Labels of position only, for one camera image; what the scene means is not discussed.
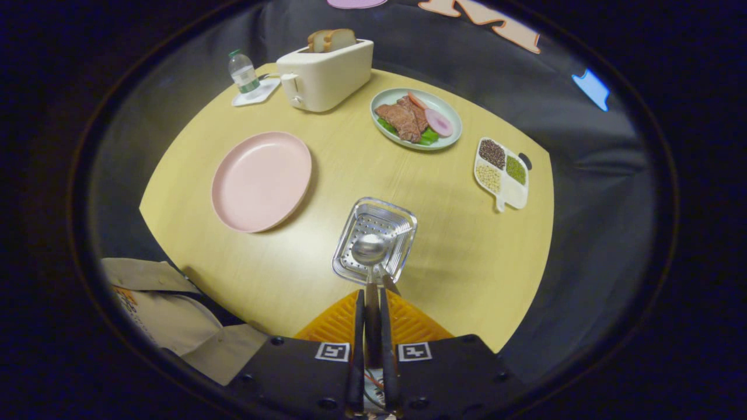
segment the stainless steel tray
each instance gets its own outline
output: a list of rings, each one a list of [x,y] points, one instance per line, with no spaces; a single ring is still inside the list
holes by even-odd
[[[375,198],[361,198],[350,211],[340,235],[335,256],[332,257],[332,269],[346,280],[366,284],[367,268],[360,265],[350,251],[358,238],[373,233],[389,242],[386,256],[378,267],[383,267],[392,280],[397,282],[410,254],[417,227],[418,221],[410,211]],[[377,268],[375,274],[382,273]]]

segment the onion slice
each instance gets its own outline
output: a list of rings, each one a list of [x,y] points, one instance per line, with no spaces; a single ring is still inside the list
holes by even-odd
[[[425,119],[428,121],[430,128],[441,137],[449,137],[454,133],[451,122],[435,109],[428,108],[425,110]]]

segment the bread slice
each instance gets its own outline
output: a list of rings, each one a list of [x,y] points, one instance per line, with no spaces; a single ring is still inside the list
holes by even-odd
[[[332,29],[322,29],[309,35],[307,41],[309,42],[309,52],[323,52],[324,51],[324,38],[332,32]]]
[[[324,36],[324,52],[337,51],[356,42],[356,33],[352,29],[335,29]]]

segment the water bottle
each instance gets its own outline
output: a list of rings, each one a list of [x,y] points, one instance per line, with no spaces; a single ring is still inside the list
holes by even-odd
[[[249,93],[259,87],[257,73],[254,72],[254,65],[249,57],[241,54],[240,49],[231,52],[229,57],[231,58],[229,61],[229,73],[231,73],[231,77],[236,82],[239,92]]]

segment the grain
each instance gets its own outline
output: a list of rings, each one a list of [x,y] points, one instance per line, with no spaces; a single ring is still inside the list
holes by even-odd
[[[477,179],[483,183],[493,193],[498,194],[500,192],[500,173],[497,169],[486,164],[477,164],[475,168]]]
[[[503,169],[506,166],[506,153],[503,151],[503,147],[498,146],[491,140],[483,140],[480,142],[480,157],[492,163],[498,169]]]
[[[527,171],[524,170],[524,167],[511,156],[509,156],[506,161],[506,172],[511,176],[511,178],[519,181],[522,185],[524,185],[524,182],[527,180]]]

